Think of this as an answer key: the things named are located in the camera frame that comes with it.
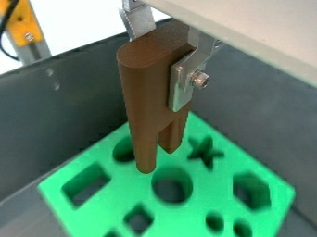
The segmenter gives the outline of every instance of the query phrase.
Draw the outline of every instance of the diamond-shaped hole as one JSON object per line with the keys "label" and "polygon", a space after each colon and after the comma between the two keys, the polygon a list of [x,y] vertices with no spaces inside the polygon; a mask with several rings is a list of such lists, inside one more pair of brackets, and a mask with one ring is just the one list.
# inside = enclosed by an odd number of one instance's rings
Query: diamond-shaped hole
{"label": "diamond-shaped hole", "polygon": [[92,164],[63,185],[61,190],[75,206],[81,206],[108,182],[108,175],[97,164]]}
{"label": "diamond-shaped hole", "polygon": [[234,176],[232,193],[251,210],[271,205],[268,185],[251,172]]}
{"label": "diamond-shaped hole", "polygon": [[141,206],[136,206],[125,215],[124,221],[137,235],[141,235],[151,226],[153,219]]}
{"label": "diamond-shaped hole", "polygon": [[236,221],[232,226],[232,231],[236,237],[252,237],[252,230],[244,221]]}
{"label": "diamond-shaped hole", "polygon": [[191,177],[182,168],[161,168],[153,174],[152,190],[163,202],[180,204],[191,197]]}
{"label": "diamond-shaped hole", "polygon": [[135,160],[132,142],[129,137],[124,137],[124,139],[117,142],[113,147],[112,155],[113,159],[120,163]]}
{"label": "diamond-shaped hole", "polygon": [[214,148],[211,137],[202,141],[190,138],[190,145],[192,150],[188,159],[200,159],[206,168],[212,170],[214,159],[224,157],[224,152]]}
{"label": "diamond-shaped hole", "polygon": [[223,218],[218,213],[208,213],[206,216],[206,224],[214,232],[220,232],[224,227]]}

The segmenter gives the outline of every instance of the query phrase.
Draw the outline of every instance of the green shape sorter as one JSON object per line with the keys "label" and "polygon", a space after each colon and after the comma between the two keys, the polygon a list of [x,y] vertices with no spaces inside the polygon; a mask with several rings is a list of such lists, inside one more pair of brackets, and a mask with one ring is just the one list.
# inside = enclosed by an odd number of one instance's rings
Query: green shape sorter
{"label": "green shape sorter", "polygon": [[[38,190],[69,236],[277,235],[293,187],[192,113],[176,151],[167,154],[157,147],[151,174],[139,173],[131,154],[124,124],[41,182]],[[164,181],[179,184],[182,199],[161,195]],[[145,223],[141,228],[131,223],[135,217]]]}

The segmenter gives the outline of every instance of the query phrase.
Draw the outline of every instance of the metal bracket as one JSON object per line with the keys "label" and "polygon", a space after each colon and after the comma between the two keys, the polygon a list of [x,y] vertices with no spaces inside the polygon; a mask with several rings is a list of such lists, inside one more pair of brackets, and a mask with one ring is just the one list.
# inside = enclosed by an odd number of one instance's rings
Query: metal bracket
{"label": "metal bracket", "polygon": [[136,0],[123,0],[119,8],[129,39],[133,40],[156,28],[151,7]]}
{"label": "metal bracket", "polygon": [[192,87],[202,89],[207,86],[206,62],[222,48],[220,41],[192,27],[188,43],[196,49],[171,66],[168,107],[174,112],[191,101]]}
{"label": "metal bracket", "polygon": [[[0,0],[0,13],[8,8],[8,1]],[[20,0],[8,21],[6,36],[24,65],[50,57],[41,27],[28,0]]]}

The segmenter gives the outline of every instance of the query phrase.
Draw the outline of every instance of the star-shaped hole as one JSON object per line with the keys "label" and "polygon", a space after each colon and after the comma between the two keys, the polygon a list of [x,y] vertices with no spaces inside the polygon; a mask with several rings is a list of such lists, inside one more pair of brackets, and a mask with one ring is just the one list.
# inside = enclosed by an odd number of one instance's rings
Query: star-shaped hole
{"label": "star-shaped hole", "polygon": [[224,157],[224,152],[214,148],[212,139],[206,137],[202,141],[190,138],[191,154],[190,160],[200,159],[207,169],[212,170],[212,162],[215,158]]}

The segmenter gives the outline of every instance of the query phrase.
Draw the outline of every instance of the screw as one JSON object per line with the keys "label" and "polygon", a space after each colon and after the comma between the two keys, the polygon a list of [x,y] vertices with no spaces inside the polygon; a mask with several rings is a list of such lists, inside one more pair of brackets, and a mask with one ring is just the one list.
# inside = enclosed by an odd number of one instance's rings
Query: screw
{"label": "screw", "polygon": [[215,41],[215,44],[214,44],[214,48],[218,48],[222,44],[223,44],[222,41],[220,41],[220,40],[216,40],[216,41]]}
{"label": "screw", "polygon": [[33,34],[28,32],[28,33],[25,34],[25,39],[26,39],[29,42],[33,41],[33,39],[34,39]]}
{"label": "screw", "polygon": [[196,70],[191,75],[191,85],[198,88],[206,88],[208,84],[208,75],[203,72],[202,69]]}

